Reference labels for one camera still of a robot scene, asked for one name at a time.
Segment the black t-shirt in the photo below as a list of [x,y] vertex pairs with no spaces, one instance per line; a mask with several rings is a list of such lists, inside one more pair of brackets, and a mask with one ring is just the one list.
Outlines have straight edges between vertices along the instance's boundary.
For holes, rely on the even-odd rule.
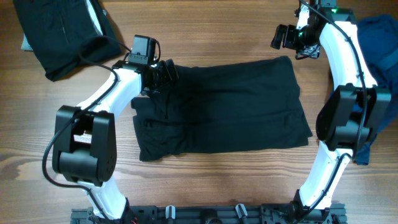
[[308,144],[312,132],[288,57],[178,66],[177,73],[167,89],[132,101],[141,161]]

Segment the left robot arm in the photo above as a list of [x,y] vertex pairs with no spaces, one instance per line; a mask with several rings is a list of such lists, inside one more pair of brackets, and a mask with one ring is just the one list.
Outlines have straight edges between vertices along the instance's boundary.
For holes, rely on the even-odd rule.
[[91,223],[137,223],[113,177],[117,161],[115,121],[135,97],[163,92],[178,79],[172,60],[160,58],[159,41],[135,35],[132,48],[112,67],[108,80],[77,106],[63,105],[42,159],[53,185],[82,189],[92,205]]

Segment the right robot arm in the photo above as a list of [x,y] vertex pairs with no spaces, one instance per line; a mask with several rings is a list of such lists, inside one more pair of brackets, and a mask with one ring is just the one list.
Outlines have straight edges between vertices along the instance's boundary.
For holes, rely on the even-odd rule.
[[317,58],[324,50],[334,90],[319,112],[317,156],[305,183],[288,204],[263,204],[263,223],[344,223],[343,204],[333,192],[346,166],[374,139],[391,100],[372,77],[358,41],[355,16],[334,1],[300,1],[296,25],[279,25],[271,46],[295,50],[297,59]]

